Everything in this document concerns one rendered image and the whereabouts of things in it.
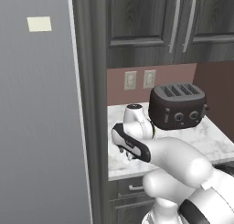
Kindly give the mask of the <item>pale yellow fridge note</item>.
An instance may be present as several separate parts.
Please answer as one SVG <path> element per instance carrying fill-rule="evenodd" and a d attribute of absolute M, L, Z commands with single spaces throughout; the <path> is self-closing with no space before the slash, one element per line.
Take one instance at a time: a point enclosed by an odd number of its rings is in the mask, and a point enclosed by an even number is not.
<path fill-rule="evenodd" d="M 49 16 L 35 16 L 27 18 L 30 32 L 48 32 L 52 30 Z"/>

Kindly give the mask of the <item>dark wood tall side panel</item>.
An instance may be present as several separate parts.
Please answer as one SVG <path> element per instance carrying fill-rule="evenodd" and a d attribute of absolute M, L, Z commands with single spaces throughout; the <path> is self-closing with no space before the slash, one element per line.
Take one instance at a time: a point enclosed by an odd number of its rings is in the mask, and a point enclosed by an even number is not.
<path fill-rule="evenodd" d="M 72 3 L 93 224 L 109 224 L 106 0 Z"/>

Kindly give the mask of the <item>dark wood drawer front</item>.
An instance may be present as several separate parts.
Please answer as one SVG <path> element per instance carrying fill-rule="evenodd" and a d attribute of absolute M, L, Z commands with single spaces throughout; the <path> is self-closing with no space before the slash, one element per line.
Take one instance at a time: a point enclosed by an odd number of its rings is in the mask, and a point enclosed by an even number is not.
<path fill-rule="evenodd" d="M 118 184 L 118 197 L 129 197 L 131 195 L 138 195 L 144 190 L 130 191 L 129 185 L 134 187 L 143 186 L 143 178 L 141 176 L 121 179 Z"/>

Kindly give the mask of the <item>black hob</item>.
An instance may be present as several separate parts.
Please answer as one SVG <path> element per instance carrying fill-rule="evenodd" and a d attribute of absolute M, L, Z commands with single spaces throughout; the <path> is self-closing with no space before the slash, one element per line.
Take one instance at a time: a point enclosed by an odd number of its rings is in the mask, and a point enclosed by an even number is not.
<path fill-rule="evenodd" d="M 224 173 L 227 173 L 234 177 L 234 167 L 228 166 L 228 165 L 214 165 L 214 167 Z"/>

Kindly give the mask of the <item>grey fridge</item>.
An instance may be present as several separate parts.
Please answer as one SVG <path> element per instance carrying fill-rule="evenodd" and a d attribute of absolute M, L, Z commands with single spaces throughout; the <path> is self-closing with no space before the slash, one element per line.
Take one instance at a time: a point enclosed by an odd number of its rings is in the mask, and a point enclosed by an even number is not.
<path fill-rule="evenodd" d="M 72 0 L 0 0 L 0 224 L 93 224 Z"/>

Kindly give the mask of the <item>beige wall socket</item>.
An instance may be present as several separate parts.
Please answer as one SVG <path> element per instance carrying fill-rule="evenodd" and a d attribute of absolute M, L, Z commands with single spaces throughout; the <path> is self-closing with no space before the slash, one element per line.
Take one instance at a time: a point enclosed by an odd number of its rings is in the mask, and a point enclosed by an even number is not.
<path fill-rule="evenodd" d="M 124 74 L 124 89 L 126 91 L 134 90 L 136 88 L 136 78 L 137 78 L 136 71 L 127 71 Z"/>
<path fill-rule="evenodd" d="M 153 88 L 155 84 L 155 73 L 156 70 L 146 70 L 144 72 L 144 88 L 149 89 Z"/>

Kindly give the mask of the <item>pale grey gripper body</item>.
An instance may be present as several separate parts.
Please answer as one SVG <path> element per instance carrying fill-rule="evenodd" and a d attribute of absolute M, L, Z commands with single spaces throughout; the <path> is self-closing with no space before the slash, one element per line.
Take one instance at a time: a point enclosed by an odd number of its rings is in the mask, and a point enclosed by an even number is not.
<path fill-rule="evenodd" d="M 129 147 L 126 148 L 126 147 L 123 147 L 123 146 L 118 145 L 118 148 L 119 148 L 120 153 L 123 153 L 123 152 L 126 153 L 127 159 L 128 159 L 129 161 L 137 159 L 137 158 L 132 154 L 132 151 L 131 151 L 131 149 L 130 149 Z"/>

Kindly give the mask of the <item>dark brown four-slot toaster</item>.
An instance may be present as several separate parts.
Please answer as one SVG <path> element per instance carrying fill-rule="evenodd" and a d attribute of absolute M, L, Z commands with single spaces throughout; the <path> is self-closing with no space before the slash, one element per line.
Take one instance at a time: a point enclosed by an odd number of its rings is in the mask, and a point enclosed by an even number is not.
<path fill-rule="evenodd" d="M 206 94 L 192 83 L 157 85 L 150 93 L 148 115 L 162 130 L 196 127 L 207 110 Z"/>

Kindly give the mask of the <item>dark wood wall cupboard door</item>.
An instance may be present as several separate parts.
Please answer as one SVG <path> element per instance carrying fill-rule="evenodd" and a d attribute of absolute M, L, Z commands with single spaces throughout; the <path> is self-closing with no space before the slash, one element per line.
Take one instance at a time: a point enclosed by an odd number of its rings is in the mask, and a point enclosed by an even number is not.
<path fill-rule="evenodd" d="M 175 0 L 107 0 L 108 67 L 169 65 Z"/>
<path fill-rule="evenodd" d="M 183 0 L 174 63 L 234 61 L 234 0 L 197 0 L 191 36 L 183 53 L 189 4 L 190 0 Z"/>

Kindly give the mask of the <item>dark wood base cupboard door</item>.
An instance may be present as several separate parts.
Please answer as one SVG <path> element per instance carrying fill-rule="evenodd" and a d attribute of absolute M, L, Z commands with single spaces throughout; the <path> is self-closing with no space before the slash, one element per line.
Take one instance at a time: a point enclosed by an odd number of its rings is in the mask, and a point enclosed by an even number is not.
<path fill-rule="evenodd" d="M 144 216 L 150 211 L 154 201 L 138 201 L 132 204 L 115 205 L 112 224 L 142 224 Z"/>

